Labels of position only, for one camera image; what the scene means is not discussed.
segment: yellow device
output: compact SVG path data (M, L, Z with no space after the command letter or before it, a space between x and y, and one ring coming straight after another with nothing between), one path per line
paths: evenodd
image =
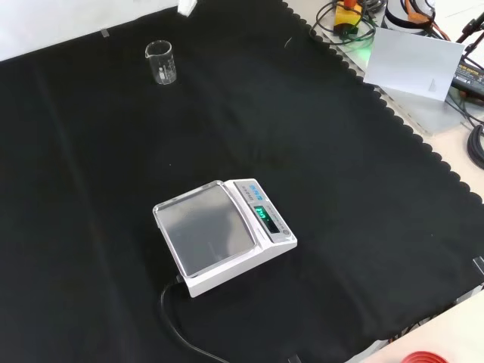
M333 31L338 35L344 33L356 34L358 32L358 27L356 27L355 24L360 20L361 6L358 5L356 1L351 0L338 2L338 5L341 6L336 6ZM351 10L346 10L343 6L356 10L359 14Z

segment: black felt mat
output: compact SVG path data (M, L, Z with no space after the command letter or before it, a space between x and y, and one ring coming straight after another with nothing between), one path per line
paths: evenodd
M478 283L480 198L306 32L277 0L206 0L0 64L5 361L206 361L158 322L177 271L151 208L215 179L257 178L299 240L173 290L230 362L345 361Z

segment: red object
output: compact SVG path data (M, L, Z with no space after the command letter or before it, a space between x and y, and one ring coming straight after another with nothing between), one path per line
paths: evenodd
M448 363L444 358L431 352L415 352L408 355L402 363Z
M353 9L356 5L356 0L344 0L343 3L347 8Z

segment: glass beaker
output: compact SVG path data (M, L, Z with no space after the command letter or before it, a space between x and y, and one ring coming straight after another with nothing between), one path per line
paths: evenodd
M150 61L154 80L160 85L169 85L176 80L175 61L170 42L156 40L147 45L144 56Z

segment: white card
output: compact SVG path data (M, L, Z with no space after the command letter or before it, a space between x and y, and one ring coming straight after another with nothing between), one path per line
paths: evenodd
M377 28L365 82L444 101L464 45Z
M191 14L196 4L197 0L178 0L178 12L187 17Z

